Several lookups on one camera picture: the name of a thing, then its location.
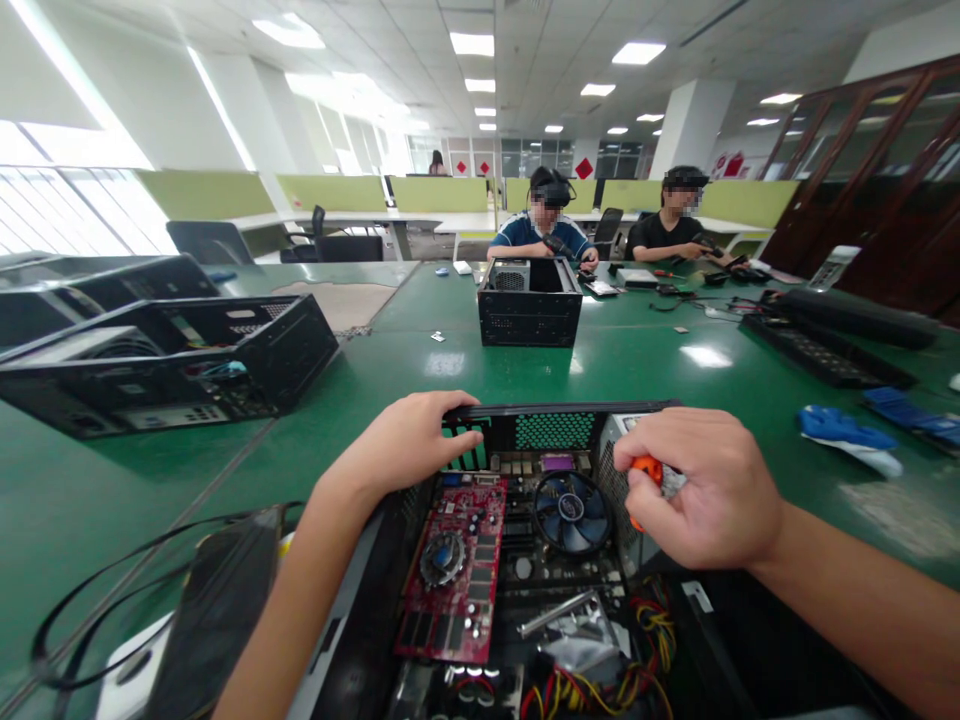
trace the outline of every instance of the headset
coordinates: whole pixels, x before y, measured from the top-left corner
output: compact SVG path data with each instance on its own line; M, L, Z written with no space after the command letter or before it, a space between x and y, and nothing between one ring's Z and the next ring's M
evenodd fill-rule
M562 208L570 204L571 200L576 200L577 191L573 189L570 181L567 180L556 170L550 171L550 179L530 188L527 191L527 200L542 200L543 204L550 208Z

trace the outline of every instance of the green partition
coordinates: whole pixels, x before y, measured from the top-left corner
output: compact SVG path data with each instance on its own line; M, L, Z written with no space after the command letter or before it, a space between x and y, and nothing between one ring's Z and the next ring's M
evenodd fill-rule
M486 212L486 178L390 178L400 212Z
M707 185L699 214L715 220L773 228L798 184L793 180L718 180Z
M135 172L171 220L230 220L277 211L256 173Z
M571 180L570 185L577 197L567 205L565 212L568 214L593 212L593 197L597 192L597 181ZM507 212L518 213L527 209L528 190L530 190L528 178L507 178Z
M619 208L625 213L660 209L660 183L656 180L607 180L603 184L601 210Z
M327 212L383 212L387 202L377 175L277 175L277 181L294 210L312 210L319 205Z

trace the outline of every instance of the woman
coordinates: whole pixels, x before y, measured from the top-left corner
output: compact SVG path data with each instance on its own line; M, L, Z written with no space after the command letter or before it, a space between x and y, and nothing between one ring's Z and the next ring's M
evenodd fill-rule
M447 174L447 169L443 166L443 155L440 154L439 150L433 151L433 162L430 163L430 170L428 172L431 175Z

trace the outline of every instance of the hand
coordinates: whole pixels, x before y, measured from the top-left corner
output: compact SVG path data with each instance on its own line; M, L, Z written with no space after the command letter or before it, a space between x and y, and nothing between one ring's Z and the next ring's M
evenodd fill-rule
M544 243L534 243L533 245L528 245L530 248L529 257L553 257L553 250L548 248Z
M697 245L696 243L684 243L677 248L677 255L687 260L696 260L706 251L707 249L702 245Z
M444 413L480 401L462 390L414 393L387 407L324 473L337 482L357 482L359 489L382 497L416 485L481 442L470 431L443 437Z
M597 252L596 248L588 248L584 251L583 255L580 256L580 269L586 270L587 272L593 272L597 269L597 265L600 263L600 253Z
M687 476L667 500L640 470L652 455ZM681 565L735 568L773 550L783 522L783 500L753 435L720 410L667 408L648 415L617 441L617 470L630 469L626 508Z

